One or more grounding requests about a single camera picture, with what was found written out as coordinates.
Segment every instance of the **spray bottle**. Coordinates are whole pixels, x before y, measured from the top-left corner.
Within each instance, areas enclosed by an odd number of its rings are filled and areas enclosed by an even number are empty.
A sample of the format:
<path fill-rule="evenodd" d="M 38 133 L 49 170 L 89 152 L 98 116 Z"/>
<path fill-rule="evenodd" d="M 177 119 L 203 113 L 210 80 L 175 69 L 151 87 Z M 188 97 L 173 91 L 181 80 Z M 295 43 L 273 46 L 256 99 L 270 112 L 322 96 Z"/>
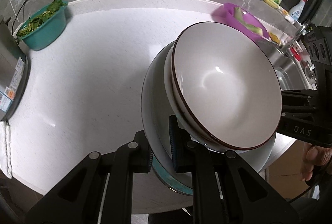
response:
<path fill-rule="evenodd" d="M 290 11 L 289 11 L 289 15 L 295 20 L 297 21 L 298 18 L 301 16 L 302 10 L 304 8 L 305 2 L 308 2 L 308 0 L 300 0 L 300 2 L 293 6 Z"/>

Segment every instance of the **kitchen sink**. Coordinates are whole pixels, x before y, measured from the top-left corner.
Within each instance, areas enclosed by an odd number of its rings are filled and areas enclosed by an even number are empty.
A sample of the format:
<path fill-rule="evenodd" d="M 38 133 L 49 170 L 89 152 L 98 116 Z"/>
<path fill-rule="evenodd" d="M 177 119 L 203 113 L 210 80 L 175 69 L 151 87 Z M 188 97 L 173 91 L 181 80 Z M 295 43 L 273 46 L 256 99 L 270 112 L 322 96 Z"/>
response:
<path fill-rule="evenodd" d="M 312 89 L 299 62 L 284 55 L 276 44 L 268 40 L 262 39 L 256 44 L 271 62 L 282 90 Z"/>

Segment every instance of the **white cloth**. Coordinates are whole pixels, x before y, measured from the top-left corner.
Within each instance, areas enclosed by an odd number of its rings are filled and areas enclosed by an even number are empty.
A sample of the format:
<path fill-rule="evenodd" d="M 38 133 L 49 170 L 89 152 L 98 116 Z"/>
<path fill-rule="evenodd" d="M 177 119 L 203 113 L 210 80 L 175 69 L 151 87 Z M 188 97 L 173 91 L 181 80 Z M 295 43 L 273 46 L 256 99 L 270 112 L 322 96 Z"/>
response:
<path fill-rule="evenodd" d="M 12 159 L 10 152 L 10 125 L 0 122 L 0 169 L 8 178 L 12 178 Z"/>

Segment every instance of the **brown floor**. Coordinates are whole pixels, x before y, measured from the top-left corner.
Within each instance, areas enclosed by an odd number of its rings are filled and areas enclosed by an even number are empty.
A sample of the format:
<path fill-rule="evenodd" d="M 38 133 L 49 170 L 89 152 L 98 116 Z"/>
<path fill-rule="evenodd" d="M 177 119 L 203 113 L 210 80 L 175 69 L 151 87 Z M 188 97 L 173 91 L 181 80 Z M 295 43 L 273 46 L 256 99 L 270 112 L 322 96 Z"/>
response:
<path fill-rule="evenodd" d="M 297 140 L 269 166 L 269 183 L 284 198 L 295 198 L 308 186 L 300 180 L 303 142 Z"/>

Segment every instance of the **teal plastic basin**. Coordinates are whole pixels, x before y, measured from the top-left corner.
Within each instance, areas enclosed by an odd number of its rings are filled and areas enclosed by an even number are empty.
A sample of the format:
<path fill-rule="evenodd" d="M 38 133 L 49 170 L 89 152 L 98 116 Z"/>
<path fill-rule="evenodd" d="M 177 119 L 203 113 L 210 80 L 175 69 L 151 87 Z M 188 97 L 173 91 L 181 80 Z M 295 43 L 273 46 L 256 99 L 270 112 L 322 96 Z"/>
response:
<path fill-rule="evenodd" d="M 37 15 L 43 13 L 48 6 L 49 5 L 46 5 L 45 7 L 37 11 L 34 15 L 31 16 L 31 18 L 34 18 Z M 44 22 L 40 27 L 22 38 L 18 37 L 18 40 L 23 40 L 24 43 L 26 43 L 27 46 L 33 50 L 41 50 L 47 47 L 59 37 L 59 35 L 66 27 L 66 17 L 64 14 L 64 9 L 66 7 L 66 5 L 62 6 L 51 18 Z M 25 23 L 20 27 L 20 29 L 28 25 L 28 23 L 29 20 L 25 21 Z"/>

